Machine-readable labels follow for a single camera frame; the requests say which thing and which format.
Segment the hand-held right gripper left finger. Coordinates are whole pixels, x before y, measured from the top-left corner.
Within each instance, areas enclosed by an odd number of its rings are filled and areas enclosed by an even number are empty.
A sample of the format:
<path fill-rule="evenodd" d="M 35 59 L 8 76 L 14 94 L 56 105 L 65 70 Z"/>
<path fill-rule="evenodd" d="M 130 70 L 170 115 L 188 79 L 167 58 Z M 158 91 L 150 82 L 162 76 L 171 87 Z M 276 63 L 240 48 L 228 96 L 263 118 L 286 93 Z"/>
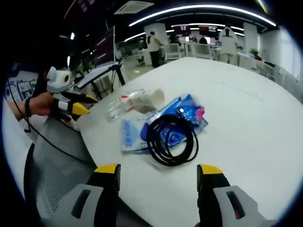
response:
<path fill-rule="evenodd" d="M 63 196 L 55 212 L 57 227 L 115 227 L 121 165 L 99 166 L 86 184 Z"/>

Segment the person's left hand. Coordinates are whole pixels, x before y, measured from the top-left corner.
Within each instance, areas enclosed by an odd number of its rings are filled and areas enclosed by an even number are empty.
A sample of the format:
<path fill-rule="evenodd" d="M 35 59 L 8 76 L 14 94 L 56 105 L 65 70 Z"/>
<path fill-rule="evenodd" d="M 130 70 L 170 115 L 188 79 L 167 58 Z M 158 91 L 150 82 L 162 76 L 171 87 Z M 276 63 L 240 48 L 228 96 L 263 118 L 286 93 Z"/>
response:
<path fill-rule="evenodd" d="M 55 104 L 55 98 L 50 92 L 44 92 L 30 98 L 28 110 L 30 115 L 48 116 Z"/>

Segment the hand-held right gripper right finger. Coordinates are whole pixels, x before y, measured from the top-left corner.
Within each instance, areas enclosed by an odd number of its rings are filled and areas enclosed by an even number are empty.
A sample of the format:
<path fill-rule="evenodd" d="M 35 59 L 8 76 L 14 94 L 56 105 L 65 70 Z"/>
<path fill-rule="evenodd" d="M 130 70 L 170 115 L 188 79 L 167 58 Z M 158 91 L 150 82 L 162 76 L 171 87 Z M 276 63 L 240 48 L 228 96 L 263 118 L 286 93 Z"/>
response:
<path fill-rule="evenodd" d="M 197 227 L 273 227 L 275 220 L 263 217 L 258 204 L 240 187 L 231 186 L 215 166 L 197 165 Z"/>

